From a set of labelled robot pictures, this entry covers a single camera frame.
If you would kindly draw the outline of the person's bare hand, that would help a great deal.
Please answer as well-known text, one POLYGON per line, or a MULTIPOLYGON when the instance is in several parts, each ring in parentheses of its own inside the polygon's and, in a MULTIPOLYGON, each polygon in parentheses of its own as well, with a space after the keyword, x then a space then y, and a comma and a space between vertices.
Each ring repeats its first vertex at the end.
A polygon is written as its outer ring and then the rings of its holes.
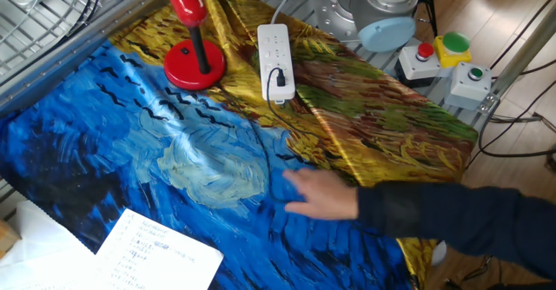
POLYGON ((358 216, 357 189, 349 187, 336 173, 327 170, 286 170, 290 181, 304 201, 285 205, 289 213, 325 221, 355 220, 358 216))

